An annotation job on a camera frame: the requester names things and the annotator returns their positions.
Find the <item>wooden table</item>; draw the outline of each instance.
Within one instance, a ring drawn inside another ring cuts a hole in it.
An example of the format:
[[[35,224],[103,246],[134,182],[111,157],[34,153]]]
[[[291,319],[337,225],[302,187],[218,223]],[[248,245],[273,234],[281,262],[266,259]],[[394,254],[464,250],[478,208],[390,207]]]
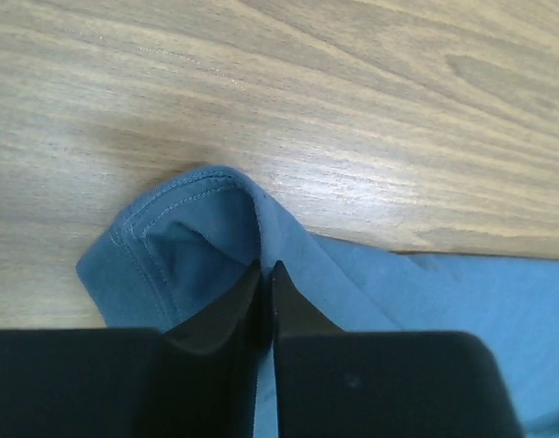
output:
[[[323,235],[559,258],[559,0],[0,1],[0,327],[101,325],[79,256],[206,163]]]

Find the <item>wood grain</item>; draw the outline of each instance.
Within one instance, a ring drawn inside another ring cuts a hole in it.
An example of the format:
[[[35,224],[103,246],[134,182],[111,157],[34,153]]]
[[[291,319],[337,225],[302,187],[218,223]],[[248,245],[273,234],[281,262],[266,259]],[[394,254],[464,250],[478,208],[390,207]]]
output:
[[[320,234],[559,258],[559,0],[0,1],[0,327],[102,325],[79,256],[205,163]]]

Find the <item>blue fabric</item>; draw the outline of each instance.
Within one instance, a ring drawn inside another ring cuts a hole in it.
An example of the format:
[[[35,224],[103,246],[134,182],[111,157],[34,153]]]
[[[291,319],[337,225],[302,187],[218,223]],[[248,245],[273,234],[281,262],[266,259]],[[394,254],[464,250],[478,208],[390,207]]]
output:
[[[140,196],[77,269],[109,326],[167,330],[257,258],[265,275],[284,260],[297,288],[343,329],[476,334],[529,433],[559,434],[559,262],[403,256],[312,235],[245,175],[210,167]],[[276,427],[270,355],[259,373],[255,436],[275,437]]]

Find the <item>folded fabric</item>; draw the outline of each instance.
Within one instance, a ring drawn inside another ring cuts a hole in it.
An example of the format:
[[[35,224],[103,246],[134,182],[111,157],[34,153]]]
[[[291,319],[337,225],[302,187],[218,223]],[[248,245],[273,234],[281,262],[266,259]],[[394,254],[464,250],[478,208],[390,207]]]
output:
[[[255,259],[265,275],[283,260],[297,288],[342,329],[477,335],[529,433],[559,435],[559,262],[403,256],[312,235],[245,175],[209,167],[140,196],[77,270],[109,326],[167,330]],[[277,435],[274,391],[270,354],[259,372],[256,437]]]

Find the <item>blue garment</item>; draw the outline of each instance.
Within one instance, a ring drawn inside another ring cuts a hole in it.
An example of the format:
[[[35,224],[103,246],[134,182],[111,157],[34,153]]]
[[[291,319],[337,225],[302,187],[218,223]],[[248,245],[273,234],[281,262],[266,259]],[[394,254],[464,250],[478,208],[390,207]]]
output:
[[[245,175],[209,167],[122,211],[79,261],[111,327],[167,330],[227,290],[254,259],[284,260],[297,288],[345,330],[457,329],[494,352],[528,430],[559,428],[559,262],[396,255],[309,234]],[[271,355],[255,436],[276,431]]]

